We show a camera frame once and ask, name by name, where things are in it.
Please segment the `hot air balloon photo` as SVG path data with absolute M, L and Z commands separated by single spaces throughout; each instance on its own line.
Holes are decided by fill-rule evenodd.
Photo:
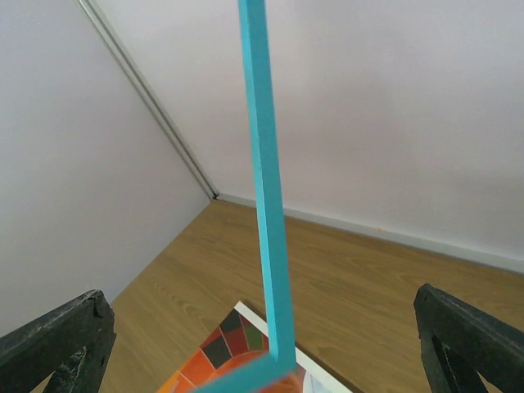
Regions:
M 269 351 L 267 323 L 232 309 L 197 351 L 159 389 L 190 392 Z

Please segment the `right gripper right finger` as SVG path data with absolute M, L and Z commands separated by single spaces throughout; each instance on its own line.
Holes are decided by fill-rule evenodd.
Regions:
M 431 391 L 523 391 L 522 331 L 428 283 L 413 307 Z

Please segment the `blue wooden picture frame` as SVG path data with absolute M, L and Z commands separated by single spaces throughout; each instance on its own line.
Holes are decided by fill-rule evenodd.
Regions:
M 200 392 L 257 391 L 296 366 L 266 8 L 263 1 L 240 1 L 238 10 L 269 353 L 199 387 Z

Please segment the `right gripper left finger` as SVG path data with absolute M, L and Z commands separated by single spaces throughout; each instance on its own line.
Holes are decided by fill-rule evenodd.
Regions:
M 98 392 L 115 343 L 115 315 L 90 290 L 1 337 L 1 391 Z

